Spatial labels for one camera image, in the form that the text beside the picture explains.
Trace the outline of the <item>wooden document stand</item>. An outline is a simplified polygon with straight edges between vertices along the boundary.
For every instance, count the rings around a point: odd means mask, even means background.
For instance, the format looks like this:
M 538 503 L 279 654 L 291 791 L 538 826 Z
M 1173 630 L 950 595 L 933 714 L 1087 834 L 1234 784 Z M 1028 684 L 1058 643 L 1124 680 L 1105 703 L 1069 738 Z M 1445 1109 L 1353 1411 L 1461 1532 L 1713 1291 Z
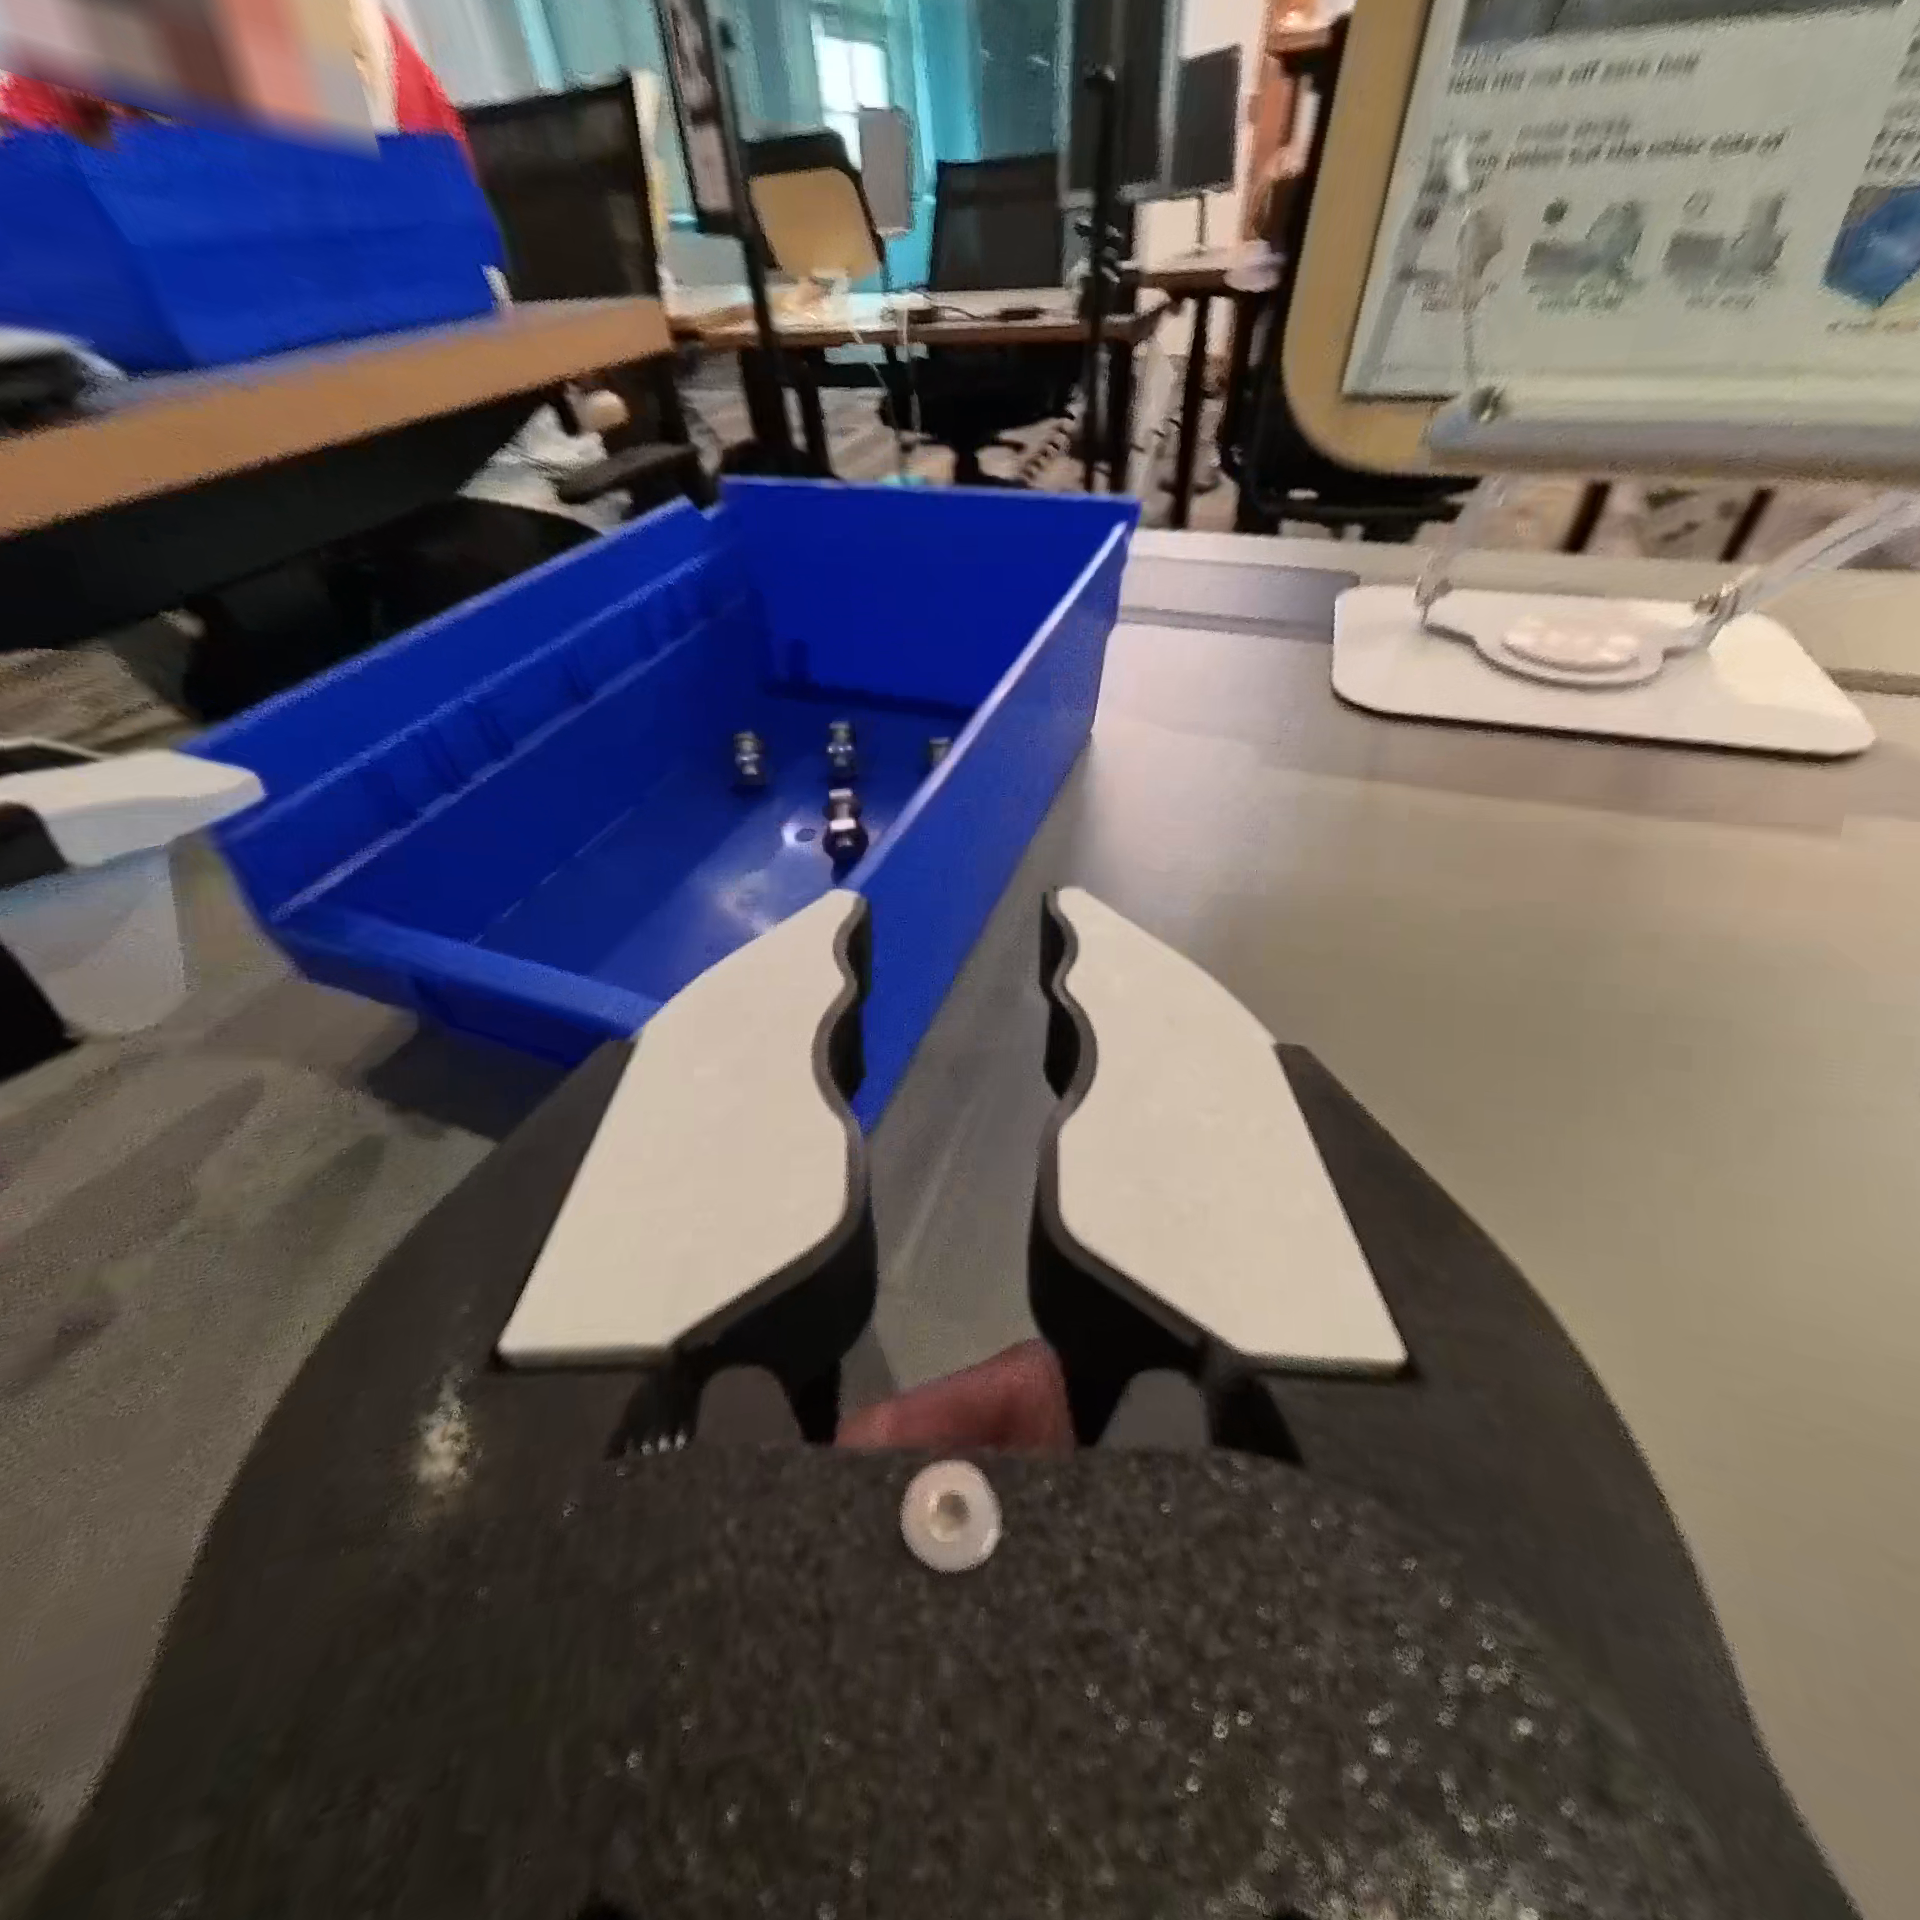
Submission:
M 1380 717 L 1842 762 L 1875 743 L 1857 703 L 1765 606 L 1916 527 L 1916 389 L 1805 382 L 1465 374 L 1450 400 L 1349 398 L 1353 350 L 1410 76 L 1431 5 L 1355 5 L 1338 61 L 1281 380 L 1332 463 L 1389 477 L 1477 475 L 1407 588 L 1358 586 L 1332 611 L 1332 692 Z M 1462 582 L 1469 540 L 1524 472 L 1788 484 L 1876 494 L 1781 559 L 1724 565 L 1691 598 Z

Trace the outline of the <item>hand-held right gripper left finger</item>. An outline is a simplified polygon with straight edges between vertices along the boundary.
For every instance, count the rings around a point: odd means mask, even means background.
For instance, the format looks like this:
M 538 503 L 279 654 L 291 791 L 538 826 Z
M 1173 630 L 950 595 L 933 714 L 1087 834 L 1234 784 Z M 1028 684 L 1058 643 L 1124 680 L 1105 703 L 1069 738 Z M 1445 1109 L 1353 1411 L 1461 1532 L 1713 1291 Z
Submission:
M 633 1374 L 661 1446 L 762 1372 L 814 1445 L 875 1308 L 862 1012 L 873 916 L 833 886 L 697 973 L 630 1043 L 497 1336 L 511 1374 Z

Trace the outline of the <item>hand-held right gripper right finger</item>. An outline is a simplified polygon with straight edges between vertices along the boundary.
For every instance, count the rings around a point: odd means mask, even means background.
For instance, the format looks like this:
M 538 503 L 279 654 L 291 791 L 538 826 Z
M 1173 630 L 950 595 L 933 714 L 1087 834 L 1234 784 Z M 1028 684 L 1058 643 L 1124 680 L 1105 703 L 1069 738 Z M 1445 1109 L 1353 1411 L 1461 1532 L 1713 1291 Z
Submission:
M 1385 1383 L 1407 1342 L 1267 1023 L 1078 885 L 1041 902 L 1042 1124 L 1028 1309 L 1091 1446 L 1140 1376 L 1203 1435 L 1260 1432 L 1271 1376 Z

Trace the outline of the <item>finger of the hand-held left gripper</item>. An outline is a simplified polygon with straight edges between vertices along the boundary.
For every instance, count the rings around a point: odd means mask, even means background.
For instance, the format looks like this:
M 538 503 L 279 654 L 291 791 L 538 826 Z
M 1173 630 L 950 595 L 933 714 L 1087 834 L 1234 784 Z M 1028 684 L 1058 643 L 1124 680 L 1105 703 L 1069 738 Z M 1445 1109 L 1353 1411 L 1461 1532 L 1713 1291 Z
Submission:
M 4 752 L 3 803 L 31 804 L 69 870 L 3 888 L 3 947 L 76 1039 L 122 1039 L 187 990 L 173 848 L 260 804 L 243 766 L 189 752 Z

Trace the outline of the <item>wooden desk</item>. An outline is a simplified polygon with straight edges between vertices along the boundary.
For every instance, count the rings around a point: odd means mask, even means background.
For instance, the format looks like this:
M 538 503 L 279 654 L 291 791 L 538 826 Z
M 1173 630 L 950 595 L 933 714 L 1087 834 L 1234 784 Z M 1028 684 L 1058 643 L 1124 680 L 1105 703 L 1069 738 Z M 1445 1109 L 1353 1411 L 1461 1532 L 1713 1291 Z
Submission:
M 3 440 L 3 643 L 53 650 L 185 608 L 459 494 L 572 382 L 662 360 L 652 298 L 130 376 Z
M 765 339 L 741 285 L 671 295 L 665 307 L 676 347 L 735 367 L 747 410 L 735 467 L 851 475 L 827 414 L 827 392 L 849 389 L 870 402 L 875 475 L 907 482 L 934 450 L 958 487 L 1019 488 L 1075 460 L 1075 487 L 1113 495 L 1139 495 L 1149 475 L 1170 314 L 1165 295 L 1140 291 L 1092 325 L 1073 291 L 787 287 L 771 302 Z

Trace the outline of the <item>black office chair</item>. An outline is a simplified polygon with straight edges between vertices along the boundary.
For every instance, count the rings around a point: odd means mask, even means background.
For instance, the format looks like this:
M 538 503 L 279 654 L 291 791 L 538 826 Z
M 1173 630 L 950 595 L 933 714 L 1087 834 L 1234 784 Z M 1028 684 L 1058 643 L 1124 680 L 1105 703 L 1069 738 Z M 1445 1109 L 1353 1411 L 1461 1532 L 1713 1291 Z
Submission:
M 661 298 L 633 78 L 474 104 L 462 119 L 516 303 Z M 711 503 L 671 346 L 565 374 L 471 492 L 589 525 L 643 517 L 674 495 Z
M 1065 215 L 1057 150 L 942 159 L 934 171 L 929 291 L 991 295 L 1065 287 Z M 982 487 L 979 454 L 1019 428 L 1065 416 L 1084 346 L 933 346 L 915 374 L 919 429 L 954 454 L 950 479 Z

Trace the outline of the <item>tan office chair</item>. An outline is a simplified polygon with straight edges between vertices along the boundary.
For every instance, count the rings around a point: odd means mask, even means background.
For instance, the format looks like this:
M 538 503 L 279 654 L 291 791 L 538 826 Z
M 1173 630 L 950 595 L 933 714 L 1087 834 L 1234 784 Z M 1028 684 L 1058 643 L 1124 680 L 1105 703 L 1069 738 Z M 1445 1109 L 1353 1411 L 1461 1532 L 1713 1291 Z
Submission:
M 742 148 L 758 239 L 793 284 L 889 284 L 879 228 L 845 140 L 833 128 L 754 138 Z

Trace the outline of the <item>blue plastic bin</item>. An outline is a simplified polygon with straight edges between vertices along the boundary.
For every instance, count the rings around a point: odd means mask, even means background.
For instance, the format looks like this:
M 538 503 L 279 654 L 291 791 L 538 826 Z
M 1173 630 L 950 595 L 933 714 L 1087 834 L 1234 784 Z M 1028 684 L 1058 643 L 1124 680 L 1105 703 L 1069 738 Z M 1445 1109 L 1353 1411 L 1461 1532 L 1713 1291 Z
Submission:
M 187 749 L 260 778 L 214 840 L 301 975 L 561 1067 L 851 886 L 870 1132 L 1091 740 L 1133 527 L 1123 495 L 741 477 Z M 833 720 L 870 834 L 843 877 Z
M 3 322 L 134 374 L 486 315 L 505 268 L 450 135 L 123 124 L 3 141 Z

